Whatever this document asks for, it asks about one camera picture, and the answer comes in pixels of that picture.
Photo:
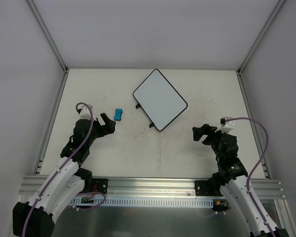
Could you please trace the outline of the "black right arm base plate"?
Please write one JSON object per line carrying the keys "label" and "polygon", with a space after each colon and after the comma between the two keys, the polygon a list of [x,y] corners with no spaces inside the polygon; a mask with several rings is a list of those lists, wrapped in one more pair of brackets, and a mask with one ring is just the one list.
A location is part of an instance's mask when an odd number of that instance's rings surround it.
{"label": "black right arm base plate", "polygon": [[194,190],[196,196],[222,197],[222,194],[220,193],[220,187],[220,183],[215,183],[211,180],[194,181]]}

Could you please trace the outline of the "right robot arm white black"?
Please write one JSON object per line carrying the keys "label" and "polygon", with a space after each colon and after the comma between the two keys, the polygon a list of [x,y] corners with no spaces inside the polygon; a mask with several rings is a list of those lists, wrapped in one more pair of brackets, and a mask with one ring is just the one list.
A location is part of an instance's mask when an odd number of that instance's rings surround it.
{"label": "right robot arm white black", "polygon": [[218,171],[206,182],[194,183],[197,196],[223,196],[229,207],[237,211],[252,237],[287,237],[272,220],[254,191],[250,177],[238,157],[237,137],[230,135],[231,125],[220,128],[204,124],[193,127],[194,141],[213,150]]}

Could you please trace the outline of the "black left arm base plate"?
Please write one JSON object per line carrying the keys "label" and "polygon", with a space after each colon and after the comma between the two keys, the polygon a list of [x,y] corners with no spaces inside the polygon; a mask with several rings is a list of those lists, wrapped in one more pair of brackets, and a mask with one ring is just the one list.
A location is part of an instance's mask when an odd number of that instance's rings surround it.
{"label": "black left arm base plate", "polygon": [[91,184],[91,191],[92,192],[99,192],[102,194],[107,194],[108,191],[108,179],[104,178],[93,178]]}

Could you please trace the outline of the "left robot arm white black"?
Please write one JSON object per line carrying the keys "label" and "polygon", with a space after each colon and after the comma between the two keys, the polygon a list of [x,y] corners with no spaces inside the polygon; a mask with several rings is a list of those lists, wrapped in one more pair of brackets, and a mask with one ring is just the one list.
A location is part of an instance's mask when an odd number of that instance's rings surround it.
{"label": "left robot arm white black", "polygon": [[97,138],[113,134],[115,121],[101,114],[104,124],[89,115],[75,123],[73,134],[62,149],[60,159],[41,187],[12,210],[12,229],[17,237],[50,237],[57,219],[79,193],[91,192],[92,172],[81,168]]}

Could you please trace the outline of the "white board with black frame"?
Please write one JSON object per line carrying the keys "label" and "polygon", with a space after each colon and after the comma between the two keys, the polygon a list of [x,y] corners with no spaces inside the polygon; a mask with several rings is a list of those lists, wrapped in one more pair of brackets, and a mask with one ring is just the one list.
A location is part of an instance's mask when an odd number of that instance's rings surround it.
{"label": "white board with black frame", "polygon": [[178,93],[159,69],[154,69],[134,90],[136,108],[142,108],[150,120],[150,128],[163,131],[187,108],[187,101]]}

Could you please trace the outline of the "blue whiteboard eraser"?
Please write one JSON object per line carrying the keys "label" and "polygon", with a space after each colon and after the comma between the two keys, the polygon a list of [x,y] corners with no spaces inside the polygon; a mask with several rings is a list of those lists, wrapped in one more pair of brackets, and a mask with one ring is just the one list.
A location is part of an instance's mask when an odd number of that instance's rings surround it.
{"label": "blue whiteboard eraser", "polygon": [[114,120],[115,121],[121,121],[121,119],[122,119],[122,113],[123,113],[123,110],[122,109],[115,109]]}

